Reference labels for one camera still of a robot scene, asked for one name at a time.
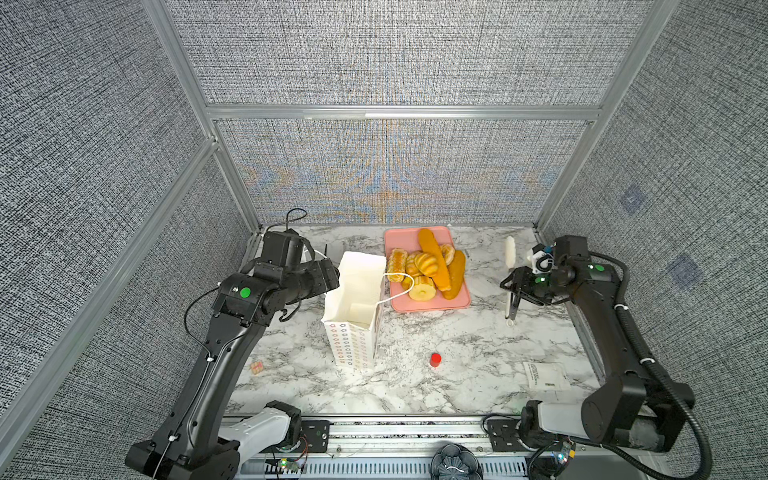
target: tray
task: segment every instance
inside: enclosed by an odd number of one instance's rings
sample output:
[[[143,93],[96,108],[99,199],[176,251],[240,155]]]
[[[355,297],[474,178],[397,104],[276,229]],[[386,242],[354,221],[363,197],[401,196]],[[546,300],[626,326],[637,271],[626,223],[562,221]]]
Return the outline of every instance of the tray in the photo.
[[[428,227],[433,234],[435,234],[435,240],[440,245],[444,243],[450,243],[453,245],[453,239],[451,238],[451,231],[447,227]],[[402,248],[409,253],[421,250],[419,245],[419,230],[417,228],[392,228],[384,232],[384,251],[387,258],[392,252],[392,249]],[[402,293],[404,289],[399,283],[389,283],[389,292],[391,295],[397,295]],[[435,298],[428,302],[417,302],[411,299],[410,296],[403,295],[392,300],[392,308],[396,312],[424,312],[426,310],[456,310],[460,308],[467,308],[472,303],[472,298],[469,296],[469,289],[467,288],[467,282],[465,280],[462,285],[461,291],[457,297],[453,300],[446,300],[442,297],[442,294],[438,291]]]

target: bag handle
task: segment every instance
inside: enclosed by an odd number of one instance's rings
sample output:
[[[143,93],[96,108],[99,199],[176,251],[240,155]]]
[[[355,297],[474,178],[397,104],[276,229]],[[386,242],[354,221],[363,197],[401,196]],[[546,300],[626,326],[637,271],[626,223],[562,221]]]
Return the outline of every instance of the bag handle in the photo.
[[[380,301],[376,302],[377,306],[381,305],[382,303],[389,302],[390,300],[395,299],[395,298],[397,298],[399,296],[405,295],[406,293],[408,293],[411,290],[413,290],[413,284],[414,284],[413,277],[408,275],[407,273],[384,273],[384,275],[385,276],[390,276],[390,275],[403,275],[403,276],[407,276],[409,279],[411,279],[411,286],[408,287],[408,289],[405,292],[398,293],[397,295],[391,296],[390,298],[385,298],[384,300],[380,300]]]

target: robotic arm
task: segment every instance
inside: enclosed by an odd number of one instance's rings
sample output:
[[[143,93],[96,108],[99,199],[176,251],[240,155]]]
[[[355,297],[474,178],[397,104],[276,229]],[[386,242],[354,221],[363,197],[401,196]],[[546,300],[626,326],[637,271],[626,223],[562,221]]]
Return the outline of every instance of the robotic arm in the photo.
[[[618,265],[622,278],[612,265],[592,257]],[[690,478],[706,478],[712,455],[691,412],[694,394],[688,385],[670,379],[639,333],[624,301],[628,268],[619,260],[590,252],[585,237],[559,237],[552,259],[547,273],[520,266],[502,281],[501,287],[511,292],[510,316],[520,300],[539,306],[573,301],[595,338],[606,381],[580,405],[528,402],[518,426],[520,440],[534,449],[568,440],[602,446],[633,463],[636,460],[616,447],[668,452],[688,422],[702,451],[699,471]],[[672,478],[647,467],[644,472]]]
[[[301,263],[304,248],[311,260]],[[218,290],[214,314],[205,339],[195,339],[202,350],[187,383],[163,425],[151,440],[131,446],[125,464],[163,480],[233,478],[240,465],[240,441],[234,432],[220,437],[220,424],[243,364],[275,313],[282,311],[280,321],[287,321],[301,300],[338,286],[339,271],[328,259],[315,260],[306,238],[294,230],[267,232],[261,257],[208,292]],[[294,303],[289,314],[286,305]],[[270,445],[295,445],[300,419],[300,410],[271,402],[244,425],[254,441],[243,457]]]

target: metal beam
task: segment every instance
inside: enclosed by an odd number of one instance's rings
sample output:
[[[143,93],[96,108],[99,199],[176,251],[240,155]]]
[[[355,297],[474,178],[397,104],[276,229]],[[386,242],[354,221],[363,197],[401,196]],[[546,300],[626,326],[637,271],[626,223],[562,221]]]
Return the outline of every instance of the metal beam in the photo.
[[[176,71],[176,76],[179,77],[181,87],[184,89],[184,93],[187,94],[187,99],[197,117],[197,121],[200,123],[200,128],[206,136],[215,136],[217,141],[222,144],[221,137],[215,133],[214,123],[206,116],[206,101],[203,89],[200,88],[200,82],[197,80],[184,47],[181,46],[181,37],[170,17],[170,12],[165,6],[165,2],[163,0],[142,0],[142,3],[152,21],[152,25],[154,25],[157,31],[160,43],[163,45],[168,59]],[[258,231],[261,228],[261,222],[259,221],[256,208],[227,149],[221,148],[220,151],[217,151],[216,159],[248,229],[251,232]]]
[[[674,13],[678,3],[680,3],[680,0],[656,0],[650,7],[648,16],[645,18],[640,30],[638,30],[637,35],[635,35],[632,45],[624,57],[624,61],[622,61],[613,81],[608,86],[601,105],[602,115],[594,123],[589,124],[581,135],[574,153],[555,181],[544,206],[541,208],[541,212],[536,220],[536,226],[539,231],[543,231],[547,227],[554,212],[560,207],[565,195],[571,189],[576,176],[578,176],[594,146],[600,140],[600,136],[608,126],[616,108],[621,103],[621,99],[627,93],[630,84],[643,66],[646,57],[659,38],[661,31],[664,30],[664,26]]]
[[[597,120],[599,107],[577,105],[260,105],[213,104],[206,108],[211,119],[304,118],[313,120],[371,120],[377,118],[439,118],[479,120]]]
[[[168,187],[163,198],[138,228],[104,279],[85,300],[85,304],[74,316],[61,338],[8,406],[0,419],[0,476],[88,346],[123,288],[131,281],[134,272],[213,152],[214,141],[208,138]]]

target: marble surface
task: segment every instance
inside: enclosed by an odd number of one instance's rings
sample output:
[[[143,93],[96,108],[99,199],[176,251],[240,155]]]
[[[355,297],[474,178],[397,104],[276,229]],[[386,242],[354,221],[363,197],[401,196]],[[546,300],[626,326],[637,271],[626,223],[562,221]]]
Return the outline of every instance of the marble surface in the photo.
[[[314,247],[384,254],[392,227],[296,227]],[[524,227],[450,227],[467,255],[468,309],[426,313],[382,311],[375,366],[355,372],[336,366],[325,329],[323,300],[305,301],[288,323],[273,322],[243,368],[227,411],[258,412],[271,400],[320,413],[518,412],[529,399],[578,402],[599,385],[563,306],[521,302],[514,326],[504,319],[504,243],[512,235],[518,262],[536,243]],[[433,352],[442,364],[429,365]],[[254,375],[250,364],[261,361]],[[563,364],[570,389],[528,388],[523,362]]]

